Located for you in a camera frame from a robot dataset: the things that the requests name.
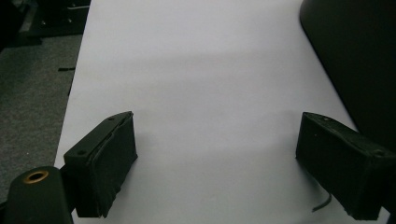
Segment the circular hole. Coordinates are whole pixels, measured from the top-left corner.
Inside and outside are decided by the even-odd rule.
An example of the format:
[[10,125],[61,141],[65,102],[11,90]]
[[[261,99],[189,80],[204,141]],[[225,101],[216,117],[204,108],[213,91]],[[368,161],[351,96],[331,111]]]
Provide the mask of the circular hole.
[[84,155],[85,153],[87,153],[87,152],[84,151],[84,150],[80,150],[77,154],[80,155],[80,156],[82,156],[82,155]]
[[48,171],[37,171],[26,176],[26,178],[23,179],[23,182],[25,184],[34,184],[47,178],[48,175],[49,175]]

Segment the screw hole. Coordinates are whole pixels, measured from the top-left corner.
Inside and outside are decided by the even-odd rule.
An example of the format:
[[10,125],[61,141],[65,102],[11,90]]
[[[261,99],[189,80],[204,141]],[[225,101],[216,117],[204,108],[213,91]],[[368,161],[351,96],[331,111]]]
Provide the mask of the screw hole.
[[28,176],[26,176],[26,178],[24,178],[23,182],[25,184],[34,184],[34,183],[40,182],[41,180],[47,178],[48,175],[49,175],[48,171],[37,171],[37,172],[31,173]]

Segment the gray carpet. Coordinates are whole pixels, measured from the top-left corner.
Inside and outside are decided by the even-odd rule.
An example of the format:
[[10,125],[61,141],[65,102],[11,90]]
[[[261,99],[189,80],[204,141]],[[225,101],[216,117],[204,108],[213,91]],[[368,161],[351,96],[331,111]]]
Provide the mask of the gray carpet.
[[13,178],[53,165],[81,35],[0,52],[0,203]]

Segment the white table surface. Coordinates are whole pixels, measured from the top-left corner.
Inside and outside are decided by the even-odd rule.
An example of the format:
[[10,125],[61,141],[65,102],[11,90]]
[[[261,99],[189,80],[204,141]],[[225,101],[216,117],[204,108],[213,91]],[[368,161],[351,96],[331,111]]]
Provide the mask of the white table surface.
[[294,159],[304,111],[352,126],[301,3],[92,1],[55,166],[128,110],[139,159],[108,217],[75,223],[360,223],[336,200],[311,213],[327,193]]

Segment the black metal part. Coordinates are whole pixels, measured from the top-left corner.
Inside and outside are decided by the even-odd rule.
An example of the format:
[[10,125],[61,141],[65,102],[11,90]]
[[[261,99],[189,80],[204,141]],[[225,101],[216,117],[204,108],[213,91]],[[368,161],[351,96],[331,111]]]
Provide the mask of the black metal part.
[[136,159],[132,112],[105,119],[66,152],[66,173],[78,186],[78,216],[106,217]]
[[106,217],[136,159],[133,113],[107,118],[64,154],[61,170],[38,167],[14,179],[0,224],[72,224],[75,208]]
[[300,20],[358,130],[396,150],[396,1],[304,0]]
[[72,224],[61,172],[38,167],[11,183],[3,224]]
[[340,122],[303,113],[297,160],[357,220],[376,220],[396,154]]

